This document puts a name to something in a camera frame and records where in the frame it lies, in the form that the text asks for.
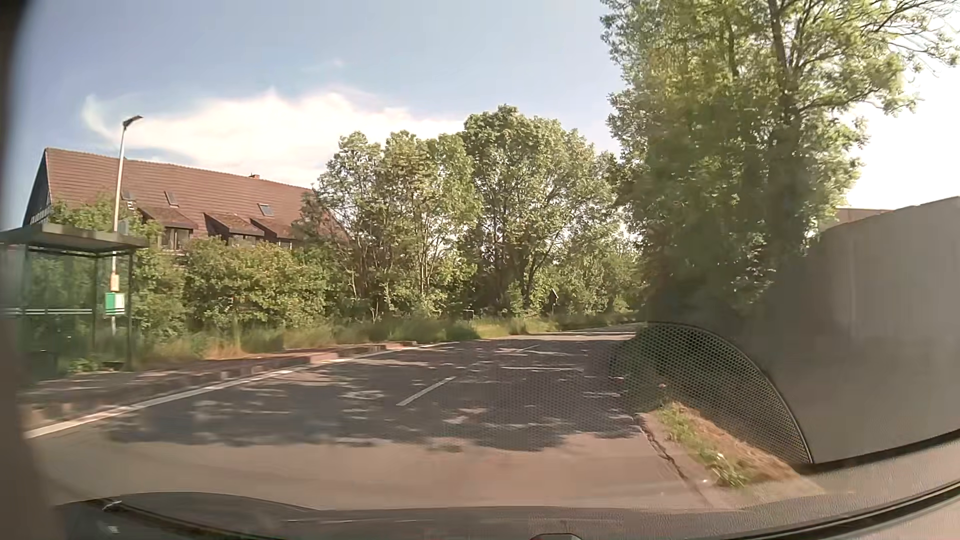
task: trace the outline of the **house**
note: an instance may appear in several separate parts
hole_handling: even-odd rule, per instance
[[[820,232],[826,231],[830,227],[836,225],[843,225],[844,223],[850,223],[851,221],[859,221],[868,217],[873,217],[875,215],[881,215],[891,210],[885,209],[837,209],[834,218],[824,223],[820,224]]]
[[[24,225],[45,221],[51,206],[112,200],[117,158],[47,148],[36,171]],[[220,236],[231,244],[270,241],[292,246],[292,227],[309,189],[172,163],[124,160],[121,204],[163,225],[162,246],[178,250],[191,237]],[[332,216],[324,226],[343,234]]]

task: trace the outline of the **asphalt road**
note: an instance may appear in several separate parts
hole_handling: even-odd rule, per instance
[[[54,503],[148,491],[322,509],[705,508],[598,368],[629,329],[331,362],[31,440]]]

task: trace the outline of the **sky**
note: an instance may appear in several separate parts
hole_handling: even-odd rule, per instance
[[[84,0],[34,2],[12,89],[3,229],[22,220],[43,148],[127,156],[310,185],[341,135],[457,131],[508,103],[616,150],[623,87],[599,0]],[[852,206],[960,194],[952,133],[960,69],[922,74],[915,114],[866,110]]]

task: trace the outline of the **road sign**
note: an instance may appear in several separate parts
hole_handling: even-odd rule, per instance
[[[109,292],[104,298],[104,311],[107,315],[118,315],[126,311],[124,293]]]

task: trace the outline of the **street lamp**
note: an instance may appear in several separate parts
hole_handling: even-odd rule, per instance
[[[120,225],[120,181],[123,179],[123,142],[124,136],[127,134],[127,128],[133,123],[143,118],[139,114],[137,116],[131,116],[123,121],[123,131],[120,132],[120,163],[117,165],[117,192],[113,197],[113,231],[117,232],[117,227]],[[117,257],[113,256],[110,258],[110,292],[119,292],[120,291],[120,277],[117,276]],[[110,315],[110,332],[113,335],[117,333],[117,318],[116,315]]]

